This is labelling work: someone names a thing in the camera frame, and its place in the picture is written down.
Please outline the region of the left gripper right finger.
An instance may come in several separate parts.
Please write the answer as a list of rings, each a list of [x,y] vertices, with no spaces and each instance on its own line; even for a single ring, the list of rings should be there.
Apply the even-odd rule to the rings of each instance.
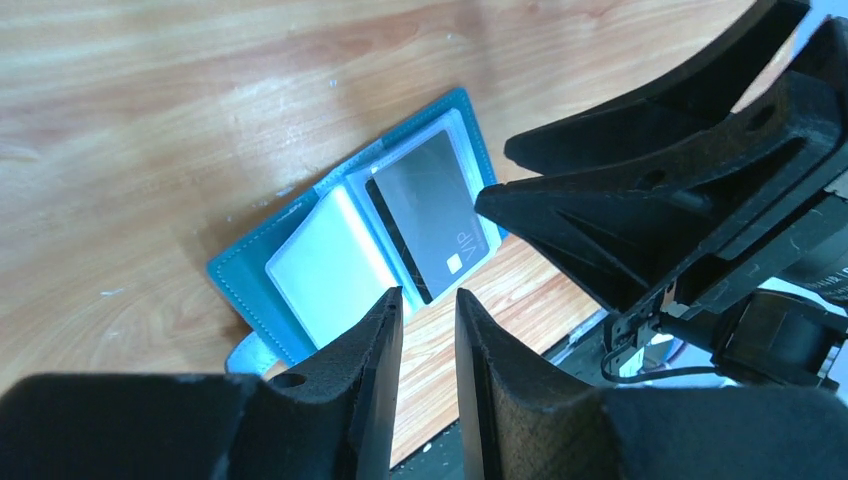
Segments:
[[[847,408],[813,388],[614,388],[654,479],[843,479]]]

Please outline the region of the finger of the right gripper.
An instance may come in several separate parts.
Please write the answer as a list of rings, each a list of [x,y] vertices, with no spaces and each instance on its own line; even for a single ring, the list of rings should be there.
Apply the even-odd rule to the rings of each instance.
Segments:
[[[726,119],[810,10],[756,1],[696,55],[589,110],[509,138],[505,156],[540,175],[597,169],[678,143]]]

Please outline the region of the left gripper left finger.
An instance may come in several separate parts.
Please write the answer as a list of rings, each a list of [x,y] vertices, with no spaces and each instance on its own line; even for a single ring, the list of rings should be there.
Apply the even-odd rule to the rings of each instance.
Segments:
[[[295,367],[39,374],[1,398],[5,479],[385,479],[403,342],[399,288]]]

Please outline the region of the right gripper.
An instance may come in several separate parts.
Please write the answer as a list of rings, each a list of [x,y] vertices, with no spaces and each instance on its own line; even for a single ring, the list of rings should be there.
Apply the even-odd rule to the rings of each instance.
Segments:
[[[826,19],[738,113],[665,86],[511,138],[532,177],[477,211],[605,309],[659,327],[738,381],[830,387],[847,332],[847,22]]]

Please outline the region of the grey VIP credit card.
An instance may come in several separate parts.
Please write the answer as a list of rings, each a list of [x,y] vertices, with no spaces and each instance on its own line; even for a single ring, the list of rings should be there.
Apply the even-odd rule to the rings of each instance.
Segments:
[[[365,191],[425,304],[491,252],[445,130],[378,169]]]

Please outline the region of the teal leather card holder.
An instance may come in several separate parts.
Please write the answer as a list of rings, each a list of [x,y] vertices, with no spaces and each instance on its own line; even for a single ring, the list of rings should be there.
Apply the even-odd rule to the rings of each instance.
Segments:
[[[444,298],[500,247],[505,232],[479,216],[491,252],[425,304],[365,191],[376,171],[439,130],[449,133],[472,195],[497,181],[466,89],[455,88],[333,168],[303,194],[214,257],[208,274],[250,326],[229,354],[229,373],[294,366],[354,326],[392,287],[402,312]]]

